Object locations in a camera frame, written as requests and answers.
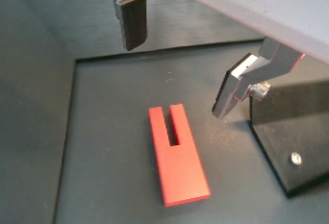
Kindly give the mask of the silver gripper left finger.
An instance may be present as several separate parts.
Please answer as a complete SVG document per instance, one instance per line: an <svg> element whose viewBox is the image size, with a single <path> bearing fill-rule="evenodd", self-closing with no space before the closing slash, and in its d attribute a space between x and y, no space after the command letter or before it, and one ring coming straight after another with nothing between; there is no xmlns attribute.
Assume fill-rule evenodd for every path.
<svg viewBox="0 0 329 224"><path fill-rule="evenodd" d="M147 0L113 0L123 47L131 51L147 40Z"/></svg>

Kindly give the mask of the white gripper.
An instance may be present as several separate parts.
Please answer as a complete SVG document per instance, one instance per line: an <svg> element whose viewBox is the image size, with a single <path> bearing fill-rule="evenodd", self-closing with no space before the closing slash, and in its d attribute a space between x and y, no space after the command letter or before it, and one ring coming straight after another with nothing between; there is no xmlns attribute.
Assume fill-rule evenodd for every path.
<svg viewBox="0 0 329 224"><path fill-rule="evenodd" d="M329 0L196 0L329 64Z"/></svg>

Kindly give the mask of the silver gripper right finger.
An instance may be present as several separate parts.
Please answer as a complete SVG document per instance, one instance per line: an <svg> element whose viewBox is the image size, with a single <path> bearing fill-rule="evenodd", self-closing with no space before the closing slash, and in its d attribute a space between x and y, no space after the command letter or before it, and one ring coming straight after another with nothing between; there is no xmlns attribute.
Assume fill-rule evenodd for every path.
<svg viewBox="0 0 329 224"><path fill-rule="evenodd" d="M226 71L214 101L214 116L222 119L247 97L262 100L271 87L267 80L286 74L303 57L303 53L264 37L258 55L247 53Z"/></svg>

